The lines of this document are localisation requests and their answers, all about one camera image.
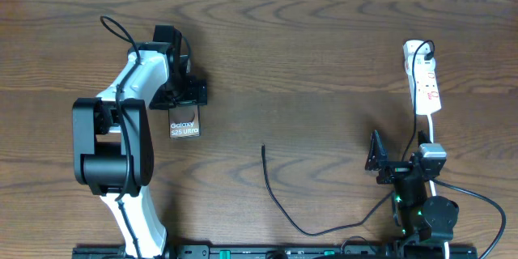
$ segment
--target brown wooden surface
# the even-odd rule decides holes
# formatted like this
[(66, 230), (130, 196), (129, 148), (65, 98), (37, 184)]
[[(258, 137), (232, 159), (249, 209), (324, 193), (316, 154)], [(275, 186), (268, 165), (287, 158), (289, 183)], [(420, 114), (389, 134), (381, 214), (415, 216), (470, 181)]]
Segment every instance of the brown wooden surface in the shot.
[[(149, 113), (152, 195), (174, 236), (213, 244), (399, 236), (389, 204), (363, 227), (300, 235), (265, 190), (260, 147), (302, 228), (359, 221), (390, 189), (363, 170), (371, 131), (394, 158), (410, 137), (401, 46), (430, 38), (443, 103), (435, 139), (449, 157), (440, 178), (507, 211), (491, 257), (516, 257), (518, 0), (0, 0), (0, 258), (67, 258), (77, 244), (122, 243), (72, 169), (72, 104), (104, 90), (129, 48), (100, 25), (102, 14), (137, 40), (150, 40), (157, 23), (176, 25), (209, 83), (200, 138), (170, 140), (167, 113)], [(498, 212), (438, 192), (461, 208), (454, 242), (482, 253)]]

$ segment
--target white power strip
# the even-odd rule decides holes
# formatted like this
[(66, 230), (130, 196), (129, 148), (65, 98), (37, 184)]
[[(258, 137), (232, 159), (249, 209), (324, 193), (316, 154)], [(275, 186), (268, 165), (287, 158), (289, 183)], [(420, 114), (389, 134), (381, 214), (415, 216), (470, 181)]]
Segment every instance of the white power strip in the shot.
[[(405, 71), (408, 75), (410, 86), (410, 98), (414, 102), (414, 80), (412, 79), (412, 62), (415, 50), (422, 44), (422, 40), (409, 40), (403, 45), (405, 54)], [(441, 109), (439, 88), (435, 78), (435, 59), (426, 61), (424, 57), (431, 51), (430, 45), (423, 45), (415, 56), (414, 77), (417, 86), (416, 113), (418, 115), (429, 115)]]

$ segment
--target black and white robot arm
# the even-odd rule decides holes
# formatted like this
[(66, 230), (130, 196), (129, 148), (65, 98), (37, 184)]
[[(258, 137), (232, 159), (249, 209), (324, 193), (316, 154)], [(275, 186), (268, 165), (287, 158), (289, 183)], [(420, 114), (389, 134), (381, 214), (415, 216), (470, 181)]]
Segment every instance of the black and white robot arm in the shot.
[[(205, 81), (187, 75), (190, 60), (180, 55), (182, 39), (174, 27), (156, 26), (153, 41), (136, 44), (140, 59), (132, 47), (113, 83), (96, 98), (77, 99), (72, 110), (75, 177), (112, 211), (125, 253), (133, 257), (161, 256), (167, 239), (148, 188), (154, 155), (146, 111), (206, 104)], [(122, 117), (116, 106), (121, 83)], [(96, 135), (121, 133), (121, 118), (128, 141), (121, 135), (121, 142), (99, 142)]]

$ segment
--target wood grain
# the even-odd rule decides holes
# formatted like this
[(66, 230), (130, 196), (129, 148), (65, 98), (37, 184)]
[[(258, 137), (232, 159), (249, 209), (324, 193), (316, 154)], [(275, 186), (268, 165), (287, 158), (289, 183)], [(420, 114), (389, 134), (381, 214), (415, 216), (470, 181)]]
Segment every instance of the wood grain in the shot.
[[(397, 157), (410, 137), (402, 44), (431, 38), (443, 109), (441, 179), (495, 199), (507, 229), (490, 257), (516, 257), (518, 0), (0, 0), (0, 258), (70, 257), (77, 244), (120, 244), (115, 220), (72, 170), (71, 106), (105, 89), (128, 45), (172, 23), (209, 83), (202, 136), (170, 140), (149, 112), (152, 195), (174, 236), (213, 244), (340, 244), (400, 231), (383, 206), (362, 227), (300, 235), (265, 190), (266, 144), (278, 199), (308, 231), (354, 223), (389, 187), (363, 164), (378, 129)], [(426, 121), (419, 120), (426, 128)], [(455, 242), (493, 240), (492, 206), (447, 189), (461, 208)]]

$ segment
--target black plug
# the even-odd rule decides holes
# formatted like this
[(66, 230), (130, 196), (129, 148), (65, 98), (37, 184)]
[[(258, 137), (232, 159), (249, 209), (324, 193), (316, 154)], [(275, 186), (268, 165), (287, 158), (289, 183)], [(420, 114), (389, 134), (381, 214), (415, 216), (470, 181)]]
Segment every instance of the black plug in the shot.
[(434, 57), (434, 52), (432, 51), (432, 52), (427, 53), (426, 56), (424, 56), (424, 60), (430, 61), (433, 57)]

